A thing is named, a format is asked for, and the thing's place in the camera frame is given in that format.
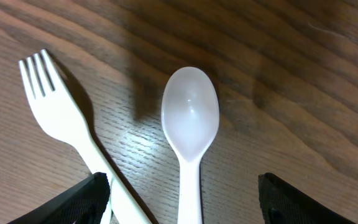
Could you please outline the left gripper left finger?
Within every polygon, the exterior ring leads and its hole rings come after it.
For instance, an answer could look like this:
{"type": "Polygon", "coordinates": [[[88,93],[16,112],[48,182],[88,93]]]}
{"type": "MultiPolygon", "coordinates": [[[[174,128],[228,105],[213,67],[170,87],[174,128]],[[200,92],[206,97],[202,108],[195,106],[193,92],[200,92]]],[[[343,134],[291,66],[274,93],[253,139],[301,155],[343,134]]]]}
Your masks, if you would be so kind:
{"type": "Polygon", "coordinates": [[[100,224],[109,196],[107,175],[97,172],[9,224],[100,224]]]}

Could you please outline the white plastic spoon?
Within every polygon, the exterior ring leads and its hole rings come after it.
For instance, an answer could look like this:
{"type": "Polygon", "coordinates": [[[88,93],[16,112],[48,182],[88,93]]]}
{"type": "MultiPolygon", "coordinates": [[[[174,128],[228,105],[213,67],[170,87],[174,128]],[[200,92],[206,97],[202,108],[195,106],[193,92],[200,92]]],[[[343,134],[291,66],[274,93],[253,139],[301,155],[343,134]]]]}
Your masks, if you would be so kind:
{"type": "Polygon", "coordinates": [[[161,122],[180,165],[177,222],[202,223],[200,163],[219,129],[218,97],[204,71],[183,67],[170,77],[163,93],[161,122]]]}

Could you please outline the pale green plastic fork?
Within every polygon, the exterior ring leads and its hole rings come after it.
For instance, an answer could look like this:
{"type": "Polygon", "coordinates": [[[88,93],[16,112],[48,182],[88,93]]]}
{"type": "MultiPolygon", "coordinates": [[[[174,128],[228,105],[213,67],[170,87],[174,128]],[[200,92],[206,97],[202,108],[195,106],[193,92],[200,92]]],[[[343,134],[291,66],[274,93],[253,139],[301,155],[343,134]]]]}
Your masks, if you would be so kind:
{"type": "Polygon", "coordinates": [[[112,208],[111,208],[111,202],[109,201],[106,204],[106,209],[103,213],[103,216],[101,218],[100,224],[110,224],[112,217],[112,208]]]}

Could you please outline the white plastic fork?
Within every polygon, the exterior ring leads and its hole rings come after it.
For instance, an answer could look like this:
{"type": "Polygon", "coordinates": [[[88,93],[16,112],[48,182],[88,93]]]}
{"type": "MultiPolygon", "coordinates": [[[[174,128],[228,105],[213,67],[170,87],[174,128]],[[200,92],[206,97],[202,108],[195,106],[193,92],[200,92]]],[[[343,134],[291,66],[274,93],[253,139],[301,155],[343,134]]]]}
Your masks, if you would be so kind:
{"type": "Polygon", "coordinates": [[[83,112],[59,74],[46,49],[18,61],[29,106],[42,130],[73,146],[91,173],[107,175],[112,215],[119,223],[151,223],[124,178],[96,144],[83,112]]]}

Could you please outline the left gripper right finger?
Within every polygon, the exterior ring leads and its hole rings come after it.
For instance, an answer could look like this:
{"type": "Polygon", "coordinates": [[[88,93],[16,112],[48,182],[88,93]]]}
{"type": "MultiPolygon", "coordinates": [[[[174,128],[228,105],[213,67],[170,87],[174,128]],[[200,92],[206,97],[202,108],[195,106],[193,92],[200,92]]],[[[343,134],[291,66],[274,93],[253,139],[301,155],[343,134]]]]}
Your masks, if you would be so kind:
{"type": "Polygon", "coordinates": [[[273,173],[258,176],[265,224],[353,224],[273,173]]]}

